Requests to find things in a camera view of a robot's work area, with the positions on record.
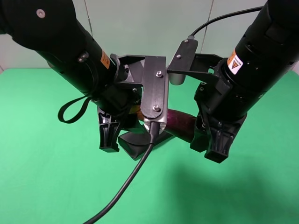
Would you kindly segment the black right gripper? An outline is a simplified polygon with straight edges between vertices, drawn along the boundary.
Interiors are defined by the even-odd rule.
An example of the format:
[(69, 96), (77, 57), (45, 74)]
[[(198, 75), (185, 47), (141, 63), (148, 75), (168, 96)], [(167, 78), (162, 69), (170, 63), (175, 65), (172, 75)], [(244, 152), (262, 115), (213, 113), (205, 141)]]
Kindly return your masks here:
[(196, 56), (195, 71), (208, 71), (209, 78), (198, 86), (194, 99), (199, 113), (194, 125), (194, 137), (190, 148), (202, 153), (205, 158), (222, 163), (229, 156), (230, 147), (243, 125), (247, 112), (264, 94), (263, 68), (246, 61), (236, 74), (220, 56)]

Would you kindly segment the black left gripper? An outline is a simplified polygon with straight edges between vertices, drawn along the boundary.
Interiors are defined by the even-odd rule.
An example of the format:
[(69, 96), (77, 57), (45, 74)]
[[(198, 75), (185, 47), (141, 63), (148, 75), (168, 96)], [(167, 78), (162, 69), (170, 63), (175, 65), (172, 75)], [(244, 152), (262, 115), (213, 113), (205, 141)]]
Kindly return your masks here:
[[(120, 121), (115, 117), (136, 113), (141, 101), (141, 88), (123, 82), (130, 78), (128, 66), (119, 58), (99, 54), (93, 59), (93, 100), (97, 106), (100, 132), (99, 149), (107, 153), (119, 152), (117, 138), (121, 131)], [(123, 126), (127, 133), (120, 137), (125, 141), (149, 141), (150, 136), (136, 114), (130, 114)]]

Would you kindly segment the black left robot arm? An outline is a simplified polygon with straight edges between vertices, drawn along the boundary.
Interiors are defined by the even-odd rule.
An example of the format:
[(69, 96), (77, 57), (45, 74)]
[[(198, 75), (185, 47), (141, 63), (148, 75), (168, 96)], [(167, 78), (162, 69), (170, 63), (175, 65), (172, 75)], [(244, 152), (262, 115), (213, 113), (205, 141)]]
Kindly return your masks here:
[(82, 93), (83, 104), (71, 119), (63, 105), (58, 119), (66, 124), (79, 120), (89, 102), (98, 108), (100, 149), (118, 152), (117, 138), (137, 100), (131, 89), (120, 86), (126, 71), (113, 63), (91, 34), (77, 20), (71, 0), (3, 0), (0, 32), (38, 53), (49, 66)]

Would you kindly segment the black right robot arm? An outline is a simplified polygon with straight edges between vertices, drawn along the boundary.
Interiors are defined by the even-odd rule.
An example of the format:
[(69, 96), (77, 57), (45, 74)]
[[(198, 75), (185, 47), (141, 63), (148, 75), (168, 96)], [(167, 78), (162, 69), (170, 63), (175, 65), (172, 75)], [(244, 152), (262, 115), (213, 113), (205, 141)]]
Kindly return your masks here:
[(298, 1), (267, 1), (232, 54), (214, 67), (216, 82), (198, 86), (191, 149), (216, 163), (228, 158), (248, 111), (298, 60)]

